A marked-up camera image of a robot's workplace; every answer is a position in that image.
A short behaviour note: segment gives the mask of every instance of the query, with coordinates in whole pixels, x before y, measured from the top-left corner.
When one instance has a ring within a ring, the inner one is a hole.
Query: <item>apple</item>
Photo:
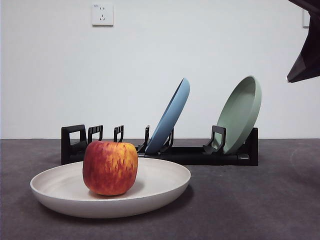
[[[131,143],[93,141],[85,150],[83,181],[96,194],[124,194],[135,183],[137,170],[138,154]]]

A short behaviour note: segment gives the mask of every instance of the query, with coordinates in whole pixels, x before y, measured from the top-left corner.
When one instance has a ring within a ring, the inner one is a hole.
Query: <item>plate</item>
[[[168,106],[166,107],[156,129],[145,148],[146,154],[155,154],[164,145],[184,109],[190,92],[190,84],[183,78]]]
[[[261,106],[261,87],[253,76],[247,76],[233,90],[226,101],[217,126],[226,128],[224,154],[234,154],[246,141],[258,118]],[[217,148],[221,135],[212,143]]]
[[[36,199],[58,213],[81,218],[119,218],[161,208],[187,188],[191,173],[174,162],[139,158],[132,188],[118,196],[91,192],[82,176],[83,162],[57,166],[30,182]]]

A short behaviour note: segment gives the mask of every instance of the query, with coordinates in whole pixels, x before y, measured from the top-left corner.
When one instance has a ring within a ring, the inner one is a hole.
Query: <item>wall socket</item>
[[[92,6],[92,26],[113,26],[114,6],[112,3],[94,4]]]

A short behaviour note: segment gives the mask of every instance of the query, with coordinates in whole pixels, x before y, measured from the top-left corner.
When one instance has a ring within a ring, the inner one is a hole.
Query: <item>black dish rack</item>
[[[227,130],[225,127],[212,126],[211,139],[202,146],[173,146],[174,130],[172,129],[165,144],[155,154],[147,154],[150,126],[145,127],[144,142],[135,147],[139,158],[162,159],[181,165],[215,165],[215,166],[258,166],[258,128],[254,127],[243,145],[234,154],[224,154]],[[70,134],[80,132],[80,140],[72,144]],[[103,126],[93,126],[88,129],[88,139],[85,125],[65,126],[61,128],[61,165],[84,160],[86,148],[92,142],[92,135],[99,133],[99,141],[103,138]],[[212,147],[215,134],[221,134],[221,143]],[[114,128],[113,141],[122,142],[124,126]]]

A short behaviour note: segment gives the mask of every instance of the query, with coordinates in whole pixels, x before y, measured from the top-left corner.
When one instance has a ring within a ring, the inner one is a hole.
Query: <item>tabletop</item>
[[[187,165],[174,202],[113,219],[63,215],[33,196],[31,179],[60,165],[59,139],[0,143],[2,240],[320,239],[320,139],[260,139],[259,166]]]

